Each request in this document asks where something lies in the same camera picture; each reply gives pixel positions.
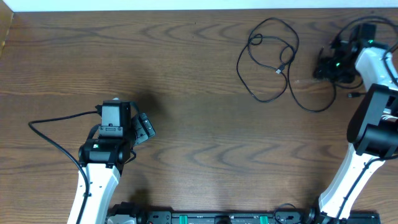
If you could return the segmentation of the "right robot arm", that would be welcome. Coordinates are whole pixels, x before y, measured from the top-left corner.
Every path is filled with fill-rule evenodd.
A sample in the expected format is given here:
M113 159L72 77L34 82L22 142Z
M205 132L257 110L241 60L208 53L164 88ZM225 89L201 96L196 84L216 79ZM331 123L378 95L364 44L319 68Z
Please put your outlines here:
M331 57L319 57L313 73L332 84L349 84L361 77L364 98L349 122L348 150L342 165L304 223L348 223L360 192L386 161L397 159L397 71L395 46L376 42L377 23L368 18L353 27L348 40L336 35Z

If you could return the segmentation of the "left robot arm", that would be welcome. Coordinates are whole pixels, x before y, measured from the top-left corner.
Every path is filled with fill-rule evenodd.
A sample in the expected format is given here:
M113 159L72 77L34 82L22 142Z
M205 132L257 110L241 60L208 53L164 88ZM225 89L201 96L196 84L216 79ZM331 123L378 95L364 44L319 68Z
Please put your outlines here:
M147 115L133 101L115 98L97 108L101 123L78 151L82 171L68 223L105 223L124 165L136 158L134 147L155 136Z

